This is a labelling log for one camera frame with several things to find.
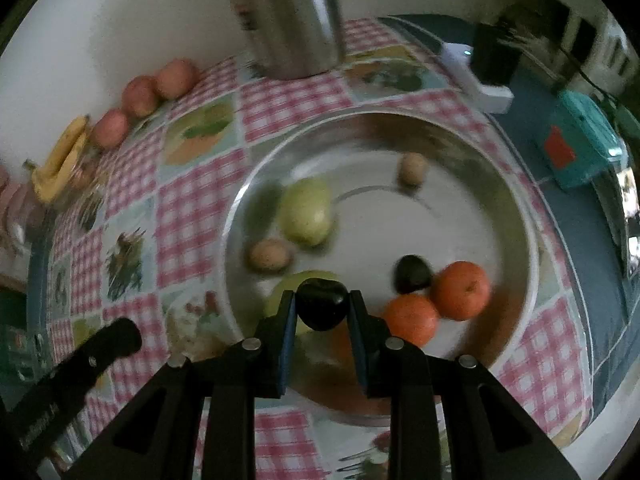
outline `table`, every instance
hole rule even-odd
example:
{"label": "table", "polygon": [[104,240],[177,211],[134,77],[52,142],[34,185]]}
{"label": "table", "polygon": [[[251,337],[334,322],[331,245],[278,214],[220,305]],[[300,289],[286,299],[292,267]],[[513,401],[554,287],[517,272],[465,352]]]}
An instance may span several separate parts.
{"label": "table", "polygon": [[[215,239],[226,204],[248,169],[287,129],[361,103],[409,107],[455,129],[488,153],[520,188],[538,228],[541,287],[521,345],[498,378],[559,445],[570,442],[590,420],[590,360],[574,276],[533,177],[491,118],[469,104],[431,52],[376,20],[347,22],[345,34],[346,64],[313,78],[260,78],[243,55],[207,70],[190,94],[167,104],[117,152],[103,157],[99,171],[109,179],[92,225],[79,225],[82,201],[56,219],[47,264],[47,329],[56,360],[119,316],[133,319],[143,333],[141,352],[116,362],[88,396],[83,416],[93,436],[159,368],[169,350],[203,358],[230,342],[210,290]],[[389,60],[420,64],[420,89],[383,91],[362,84],[364,67],[376,70]],[[213,145],[190,142],[185,147],[178,142],[180,133],[199,124],[202,116],[231,127],[225,126],[222,140]],[[137,247],[140,258],[118,282],[109,276],[108,262],[123,244]],[[204,348],[198,343],[203,330],[215,341]],[[345,426],[289,406],[287,400],[260,407],[259,477],[292,470],[300,474],[302,469],[302,478],[324,478],[325,472],[340,468],[339,459],[350,449],[356,453],[373,447],[384,455],[385,430]],[[375,463],[381,457],[367,455],[367,460]]]}

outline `kettle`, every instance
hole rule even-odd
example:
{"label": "kettle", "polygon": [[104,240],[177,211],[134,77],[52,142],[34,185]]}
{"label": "kettle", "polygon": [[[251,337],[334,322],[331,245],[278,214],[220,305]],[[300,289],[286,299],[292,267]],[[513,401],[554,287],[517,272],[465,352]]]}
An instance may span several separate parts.
{"label": "kettle", "polygon": [[231,0],[264,75],[327,72],[344,55],[337,0]]}

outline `teal container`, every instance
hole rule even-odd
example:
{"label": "teal container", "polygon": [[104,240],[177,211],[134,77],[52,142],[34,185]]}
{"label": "teal container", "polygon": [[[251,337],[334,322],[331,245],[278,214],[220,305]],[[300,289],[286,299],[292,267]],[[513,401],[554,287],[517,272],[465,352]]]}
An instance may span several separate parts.
{"label": "teal container", "polygon": [[551,128],[538,138],[562,189],[590,182],[612,165],[626,164],[626,147],[603,111],[587,95],[564,91],[551,118]]}

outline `power strip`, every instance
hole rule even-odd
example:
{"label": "power strip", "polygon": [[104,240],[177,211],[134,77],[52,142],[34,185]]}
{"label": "power strip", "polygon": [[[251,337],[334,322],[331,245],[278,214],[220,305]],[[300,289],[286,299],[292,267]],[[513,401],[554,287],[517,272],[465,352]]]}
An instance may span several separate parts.
{"label": "power strip", "polygon": [[513,101],[513,93],[508,86],[484,85],[471,71],[469,63],[474,48],[462,43],[443,43],[440,60],[449,70],[473,103],[483,112],[491,114],[507,113]]}

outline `metal tray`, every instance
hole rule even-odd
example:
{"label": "metal tray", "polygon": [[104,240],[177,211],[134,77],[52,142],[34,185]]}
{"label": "metal tray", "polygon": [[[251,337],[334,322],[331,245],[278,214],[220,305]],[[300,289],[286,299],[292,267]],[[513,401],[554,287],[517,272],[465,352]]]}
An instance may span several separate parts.
{"label": "metal tray", "polygon": [[[414,192],[397,183],[399,157],[408,151],[429,163]],[[320,248],[297,248],[287,272],[335,272],[378,314],[395,296],[392,269],[404,254],[420,254],[436,271],[456,260],[473,261],[492,280],[492,302],[473,320],[441,320],[424,351],[440,357],[469,352],[495,372],[521,337],[538,289],[538,250],[526,208],[501,170],[457,133],[380,107],[298,127],[242,184],[217,260],[220,309],[236,337],[253,333],[264,298],[281,279],[253,272],[248,248],[265,236],[282,237],[274,222],[282,191],[318,175],[334,195],[336,228]],[[331,344],[328,334],[299,336],[289,386],[318,406],[385,418],[387,403],[360,394],[353,373],[332,362]]]}

